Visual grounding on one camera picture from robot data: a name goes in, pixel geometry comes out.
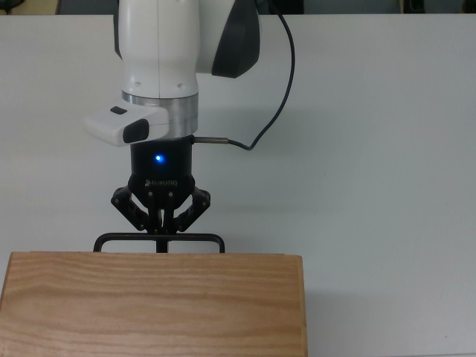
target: wooden box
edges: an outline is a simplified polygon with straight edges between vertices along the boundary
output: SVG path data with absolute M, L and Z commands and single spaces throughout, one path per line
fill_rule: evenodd
M 305 357 L 300 257 L 13 253 L 1 357 Z

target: gripper logo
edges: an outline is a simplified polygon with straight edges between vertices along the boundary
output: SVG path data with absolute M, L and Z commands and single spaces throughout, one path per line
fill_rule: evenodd
M 175 180 L 146 180 L 146 186 L 156 184 L 158 186 L 178 186 L 179 182 Z

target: white tabletop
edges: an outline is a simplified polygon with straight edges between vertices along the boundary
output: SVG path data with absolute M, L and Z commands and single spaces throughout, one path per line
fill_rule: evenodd
M 256 151 L 196 145 L 212 207 L 190 231 L 221 235 L 229 252 L 303 256 L 310 356 L 476 353 L 475 18 L 289 21 L 289 104 Z M 250 72 L 199 77 L 198 135 L 251 142 L 289 63 L 278 20 L 264 17 Z M 0 276 L 11 251 L 88 251 L 133 231 L 109 203 L 129 150 L 81 124 L 121 76 L 109 17 L 0 19 Z

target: cable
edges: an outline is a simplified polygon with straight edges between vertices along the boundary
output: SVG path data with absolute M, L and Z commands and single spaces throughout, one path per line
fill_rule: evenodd
M 272 0 L 268 0 L 269 3 L 269 8 L 277 14 L 277 16 L 280 18 L 281 22 L 283 23 L 283 27 L 286 30 L 286 33 L 288 35 L 289 39 L 289 47 L 291 48 L 291 71 L 289 73 L 289 81 L 288 81 L 288 86 L 286 88 L 286 93 L 284 94 L 283 101 L 281 102 L 281 105 L 279 109 L 277 110 L 276 114 L 274 117 L 269 121 L 268 125 L 266 125 L 263 130 L 258 134 L 258 136 L 254 139 L 253 143 L 248 146 L 243 143 L 240 143 L 239 141 L 231 140 L 228 138 L 195 138 L 195 143 L 206 143 L 206 144 L 230 144 L 234 145 L 235 147 L 240 147 L 244 150 L 247 151 L 252 151 L 256 144 L 258 144 L 258 141 L 263 137 L 264 134 L 271 128 L 271 126 L 274 124 L 274 122 L 279 118 L 281 112 L 284 109 L 284 106 L 286 105 L 286 102 L 288 101 L 289 98 L 289 93 L 291 92 L 291 87 L 292 87 L 292 82 L 295 77 L 295 68 L 296 68 L 296 50 L 295 50 L 295 41 L 292 38 L 292 33 L 291 30 L 289 29 L 288 23 L 284 19 L 283 14 L 277 9 L 276 5 L 274 5 L 274 2 Z

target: black button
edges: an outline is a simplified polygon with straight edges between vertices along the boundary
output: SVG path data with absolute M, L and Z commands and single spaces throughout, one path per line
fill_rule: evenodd
M 135 123 L 126 126 L 122 134 L 122 138 L 126 144 L 146 140 L 148 137 L 149 122 L 146 119 L 137 120 Z
M 118 106 L 115 106 L 114 108 L 111 108 L 111 112 L 117 115 L 122 115 L 122 114 L 126 114 L 127 110 L 119 108 Z

